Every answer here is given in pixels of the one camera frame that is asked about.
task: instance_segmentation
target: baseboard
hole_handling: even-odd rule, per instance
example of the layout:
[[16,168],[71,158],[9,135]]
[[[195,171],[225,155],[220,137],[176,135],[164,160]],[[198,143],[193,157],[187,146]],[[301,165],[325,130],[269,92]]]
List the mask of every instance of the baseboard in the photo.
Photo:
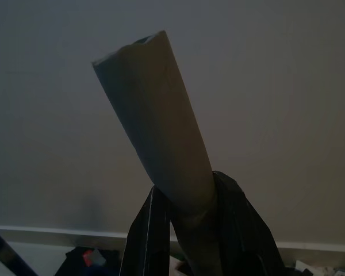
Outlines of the baseboard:
[[[52,246],[86,246],[123,252],[127,233],[94,232],[71,229],[17,227],[0,225],[7,241]],[[175,236],[170,237],[171,252],[181,252]],[[314,266],[345,267],[345,245],[300,242],[276,242],[284,263],[291,266],[301,260]]]

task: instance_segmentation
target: cardboard tube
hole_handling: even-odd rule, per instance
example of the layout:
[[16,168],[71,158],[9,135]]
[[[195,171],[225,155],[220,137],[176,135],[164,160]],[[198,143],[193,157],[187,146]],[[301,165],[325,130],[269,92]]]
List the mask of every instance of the cardboard tube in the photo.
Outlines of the cardboard tube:
[[212,169],[166,33],[124,46],[93,67],[146,172],[176,209],[172,223],[190,264],[201,267],[194,255],[196,243],[205,247],[205,241],[184,241],[197,229],[209,237],[206,250],[217,263],[215,236],[202,230],[216,210]]

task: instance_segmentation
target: white wall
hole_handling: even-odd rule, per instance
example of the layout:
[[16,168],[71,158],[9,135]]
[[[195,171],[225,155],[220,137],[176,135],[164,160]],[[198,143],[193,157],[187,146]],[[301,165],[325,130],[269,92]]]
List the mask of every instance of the white wall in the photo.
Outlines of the white wall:
[[91,61],[161,29],[213,168],[345,244],[345,1],[0,0],[0,225],[128,230],[151,181]]

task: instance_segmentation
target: gray wall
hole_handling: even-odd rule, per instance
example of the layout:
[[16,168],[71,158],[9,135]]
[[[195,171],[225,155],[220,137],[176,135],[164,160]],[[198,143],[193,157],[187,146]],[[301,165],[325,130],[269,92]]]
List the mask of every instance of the gray wall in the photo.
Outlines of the gray wall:
[[151,181],[91,61],[161,29],[213,168],[345,244],[345,1],[0,0],[0,225],[128,230]]

